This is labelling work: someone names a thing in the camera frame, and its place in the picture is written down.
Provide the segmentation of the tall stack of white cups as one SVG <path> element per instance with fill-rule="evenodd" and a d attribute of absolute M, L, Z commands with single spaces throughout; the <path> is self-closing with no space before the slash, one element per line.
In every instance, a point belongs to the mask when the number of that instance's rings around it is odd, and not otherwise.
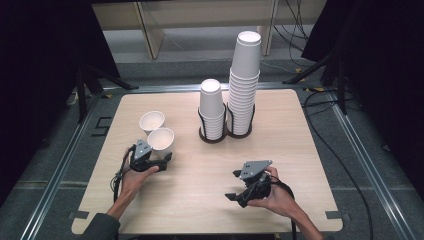
<path fill-rule="evenodd" d="M 255 95 L 260 76 L 261 36 L 257 32 L 238 34 L 229 76 L 227 127 L 235 136 L 249 133 L 254 116 Z"/>

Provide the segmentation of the person's left hand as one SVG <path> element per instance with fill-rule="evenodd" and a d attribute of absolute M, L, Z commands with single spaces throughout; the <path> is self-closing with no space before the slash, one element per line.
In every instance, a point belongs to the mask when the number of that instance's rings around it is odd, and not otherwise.
<path fill-rule="evenodd" d="M 158 170 L 158 166 L 150 167 L 144 172 L 137 172 L 132 170 L 129 165 L 129 151 L 126 151 L 124 154 L 124 166 L 122 169 L 120 183 L 121 190 L 118 199 L 132 201 L 147 178 L 156 173 Z"/>

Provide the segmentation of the black tripod stand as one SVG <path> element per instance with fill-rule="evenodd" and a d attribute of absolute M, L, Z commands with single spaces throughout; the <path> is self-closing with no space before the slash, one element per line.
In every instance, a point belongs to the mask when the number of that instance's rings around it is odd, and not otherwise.
<path fill-rule="evenodd" d="M 103 92 L 103 87 L 99 82 L 100 79 L 106 79 L 125 90 L 138 89 L 138 86 L 130 85 L 121 80 L 119 77 L 108 74 L 97 67 L 80 65 L 76 74 L 76 88 L 79 101 L 79 123 L 81 123 L 88 115 L 86 90 L 89 90 L 89 92 L 94 95 L 98 95 Z"/>
<path fill-rule="evenodd" d="M 294 78 L 283 81 L 283 84 L 296 84 L 312 73 L 315 73 L 320 68 L 324 68 L 324 72 L 320 78 L 321 84 L 324 87 L 328 87 L 332 85 L 333 82 L 336 82 L 338 107 L 343 114 L 347 114 L 345 99 L 345 64 L 342 55 L 336 50 L 332 51 L 305 71 L 297 74 Z"/>

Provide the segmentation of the metal floor rail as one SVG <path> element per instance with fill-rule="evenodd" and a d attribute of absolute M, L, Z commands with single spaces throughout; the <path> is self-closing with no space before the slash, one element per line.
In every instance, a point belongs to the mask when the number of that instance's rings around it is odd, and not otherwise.
<path fill-rule="evenodd" d="M 335 115 L 400 240 L 418 240 L 405 214 L 380 175 L 349 117 L 339 107 Z"/>
<path fill-rule="evenodd" d="M 257 90 L 272 89 L 306 89 L 313 88 L 302 84 L 283 84 L 281 82 L 259 82 Z M 183 93 L 198 92 L 201 89 L 200 84 L 188 85 L 159 85 L 159 86 L 138 86 L 137 89 L 125 90 L 119 87 L 105 88 L 105 94 L 147 94 L 147 93 Z"/>
<path fill-rule="evenodd" d="M 44 219 L 52 205 L 52 202 L 57 194 L 59 186 L 64 178 L 73 156 L 75 155 L 76 149 L 82 139 L 82 136 L 88 126 L 93 110 L 95 109 L 98 101 L 100 99 L 99 95 L 93 96 L 90 104 L 88 105 L 88 110 L 86 116 L 77 124 L 76 129 L 73 132 L 73 135 L 65 148 L 64 153 L 62 154 L 55 171 L 53 172 L 52 177 L 47 182 L 44 187 L 44 192 L 38 201 L 31 217 L 24 229 L 19 240 L 35 240 L 40 227 L 42 226 Z"/>

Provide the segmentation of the black curtain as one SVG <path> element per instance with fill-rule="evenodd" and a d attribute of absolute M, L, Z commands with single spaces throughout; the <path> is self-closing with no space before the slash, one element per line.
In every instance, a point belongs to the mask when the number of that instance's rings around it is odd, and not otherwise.
<path fill-rule="evenodd" d="M 79 69 L 119 71 L 95 0 L 0 0 L 0 207 L 55 123 Z"/>
<path fill-rule="evenodd" d="M 345 73 L 424 200 L 424 0 L 326 0 L 302 57 Z"/>

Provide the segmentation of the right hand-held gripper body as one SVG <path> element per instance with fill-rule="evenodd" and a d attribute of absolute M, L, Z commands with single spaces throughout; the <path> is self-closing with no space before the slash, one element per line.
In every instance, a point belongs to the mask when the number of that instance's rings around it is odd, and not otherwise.
<path fill-rule="evenodd" d="M 239 174 L 246 189 L 238 196 L 238 203 L 242 208 L 247 206 L 250 200 L 263 199 L 270 193 L 271 177 L 266 168 L 272 164 L 271 160 L 246 161 Z"/>

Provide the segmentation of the white paper cup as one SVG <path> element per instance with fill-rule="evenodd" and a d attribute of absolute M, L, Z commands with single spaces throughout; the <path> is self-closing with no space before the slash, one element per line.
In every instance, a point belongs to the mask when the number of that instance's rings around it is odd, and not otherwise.
<path fill-rule="evenodd" d="M 158 128 L 152 131 L 147 138 L 148 144 L 159 159 L 164 159 L 174 150 L 174 132 L 169 128 Z"/>
<path fill-rule="evenodd" d="M 162 127 L 165 124 L 165 116 L 160 111 L 150 111 L 145 113 L 139 120 L 139 127 L 149 135 L 152 131 Z"/>

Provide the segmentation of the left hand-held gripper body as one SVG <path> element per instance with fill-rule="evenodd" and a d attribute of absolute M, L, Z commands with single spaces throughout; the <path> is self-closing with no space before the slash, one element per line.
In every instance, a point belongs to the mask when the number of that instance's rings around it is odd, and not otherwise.
<path fill-rule="evenodd" d="M 151 160 L 150 156 L 153 152 L 152 147 L 142 139 L 138 139 L 137 143 L 131 148 L 132 155 L 129 160 L 130 168 L 137 172 L 144 172 L 151 167 L 157 166 L 159 172 L 167 169 L 166 160 Z"/>

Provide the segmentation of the beige wooden shelf unit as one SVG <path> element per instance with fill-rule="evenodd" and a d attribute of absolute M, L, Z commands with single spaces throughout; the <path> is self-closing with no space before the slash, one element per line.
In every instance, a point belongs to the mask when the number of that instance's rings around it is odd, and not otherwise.
<path fill-rule="evenodd" d="M 94 3 L 102 29 L 140 30 L 150 58 L 158 57 L 170 28 L 255 26 L 262 54 L 270 54 L 276 25 L 312 25 L 327 0 L 167 0 Z"/>

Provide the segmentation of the person's right hand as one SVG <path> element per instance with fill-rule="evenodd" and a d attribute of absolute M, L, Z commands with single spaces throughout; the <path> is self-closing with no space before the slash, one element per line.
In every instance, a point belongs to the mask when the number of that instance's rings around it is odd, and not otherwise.
<path fill-rule="evenodd" d="M 280 187 L 278 171 L 274 167 L 267 167 L 266 171 L 271 176 L 271 191 L 264 199 L 253 199 L 248 202 L 251 207 L 262 207 L 284 217 L 292 218 L 297 207 L 295 200 L 290 194 Z"/>

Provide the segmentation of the black double cup holder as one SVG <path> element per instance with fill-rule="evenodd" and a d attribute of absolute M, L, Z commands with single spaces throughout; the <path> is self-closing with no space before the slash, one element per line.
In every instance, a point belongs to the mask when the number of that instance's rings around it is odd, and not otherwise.
<path fill-rule="evenodd" d="M 235 130 L 235 113 L 228 107 L 225 107 L 225 110 L 222 114 L 223 119 L 219 120 L 219 125 L 207 126 L 207 119 L 202 115 L 200 110 L 197 110 L 198 116 L 200 118 L 200 127 L 198 129 L 198 135 L 200 139 L 206 143 L 218 143 L 222 141 L 226 136 L 230 136 L 235 139 L 243 139 L 249 136 L 253 128 L 253 119 L 255 113 L 251 114 L 250 121 L 248 123 L 247 130 L 243 134 L 237 134 Z"/>

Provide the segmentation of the short stack of white cups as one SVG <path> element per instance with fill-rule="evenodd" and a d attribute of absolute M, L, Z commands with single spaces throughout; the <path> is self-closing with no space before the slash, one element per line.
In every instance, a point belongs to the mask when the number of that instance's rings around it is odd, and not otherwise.
<path fill-rule="evenodd" d="M 216 79 L 205 79 L 201 83 L 200 106 L 198 108 L 207 119 L 207 126 L 219 125 L 223 119 L 225 105 L 221 91 L 221 83 Z"/>

